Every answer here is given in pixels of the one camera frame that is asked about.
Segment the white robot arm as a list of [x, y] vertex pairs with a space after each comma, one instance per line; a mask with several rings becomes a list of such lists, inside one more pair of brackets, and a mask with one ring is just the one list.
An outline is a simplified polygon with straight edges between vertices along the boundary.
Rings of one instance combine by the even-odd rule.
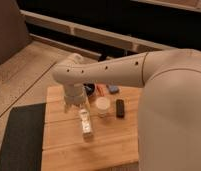
[[85, 101], [84, 83], [141, 88], [140, 171], [201, 171], [201, 51], [153, 51], [91, 64], [74, 53], [55, 65], [53, 78], [74, 105]]

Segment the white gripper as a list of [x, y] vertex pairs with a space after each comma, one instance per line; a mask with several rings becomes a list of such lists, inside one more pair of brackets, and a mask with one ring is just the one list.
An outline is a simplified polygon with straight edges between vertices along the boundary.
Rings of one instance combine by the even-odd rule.
[[82, 107], [86, 104], [87, 94], [83, 84], [64, 85], [65, 111], [72, 106]]

